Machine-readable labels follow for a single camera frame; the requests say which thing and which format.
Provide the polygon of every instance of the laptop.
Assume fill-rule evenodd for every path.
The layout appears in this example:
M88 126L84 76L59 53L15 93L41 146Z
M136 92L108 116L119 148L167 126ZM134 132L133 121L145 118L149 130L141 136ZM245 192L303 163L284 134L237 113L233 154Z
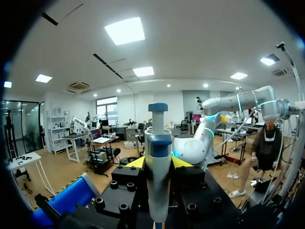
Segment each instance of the laptop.
M105 143L110 140L109 138L102 137L99 129L90 130L90 135L96 143Z

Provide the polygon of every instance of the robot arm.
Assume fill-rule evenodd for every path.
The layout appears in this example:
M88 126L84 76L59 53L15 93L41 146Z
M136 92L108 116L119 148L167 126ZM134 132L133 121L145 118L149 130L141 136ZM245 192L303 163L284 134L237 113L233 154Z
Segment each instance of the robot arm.
M75 123L78 123L79 125L81 125L84 132L86 132L86 133L89 132L88 125L75 116L72 118L71 123L70 123L70 127L73 130L73 132L74 132L74 128L75 128L75 125L74 125Z
M174 156L190 164L202 164L210 151L214 133L221 121L221 111L242 111L251 107L261 106L265 121L277 118L288 118L289 105L277 101L273 88L262 87L257 90L234 94L231 96L208 99L203 102L205 121L200 123L193 138L175 138L173 142Z

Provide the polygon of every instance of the cable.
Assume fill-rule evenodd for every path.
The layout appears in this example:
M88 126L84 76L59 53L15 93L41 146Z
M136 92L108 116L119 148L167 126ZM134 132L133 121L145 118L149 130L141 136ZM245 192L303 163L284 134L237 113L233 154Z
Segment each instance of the cable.
M244 124L247 122L247 120L250 118L250 116L253 114L254 112L254 109L253 111L248 115L248 117L244 120L244 122L241 124L241 126L232 134L230 135L226 140L224 140L218 147L216 147L215 151L219 150L220 147L222 145L224 145L229 139L231 139L235 134L237 134L237 132L239 132L239 130L244 126Z

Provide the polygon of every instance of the square ceiling panel light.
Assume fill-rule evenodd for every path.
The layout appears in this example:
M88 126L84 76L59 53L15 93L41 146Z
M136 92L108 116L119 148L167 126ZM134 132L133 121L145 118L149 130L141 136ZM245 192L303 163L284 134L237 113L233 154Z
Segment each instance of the square ceiling panel light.
M271 66L275 64L275 62L279 61L280 59L274 55L273 53L267 57L261 59L261 62L266 64L267 66Z
M7 88L11 88L11 82L10 81L4 81L4 87L7 87Z
M236 80L241 80L245 77L247 77L248 75L247 74L244 74L244 73L235 73L234 75L230 76L230 78L232 79L236 79Z
M39 74L39 76L36 78L36 81L37 82L42 82L42 83L47 83L51 79L52 79L52 77L50 77L50 76Z
M105 26L116 45L145 40L141 19L130 18Z
M134 68L133 71L138 77L154 75L153 67Z

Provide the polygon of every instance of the glass wall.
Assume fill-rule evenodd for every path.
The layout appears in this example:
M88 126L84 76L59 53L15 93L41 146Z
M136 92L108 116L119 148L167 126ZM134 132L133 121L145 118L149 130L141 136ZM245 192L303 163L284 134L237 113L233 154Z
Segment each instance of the glass wall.
M18 156L42 149L40 134L39 104L31 102L2 101L2 133L5 137L5 151L17 149Z

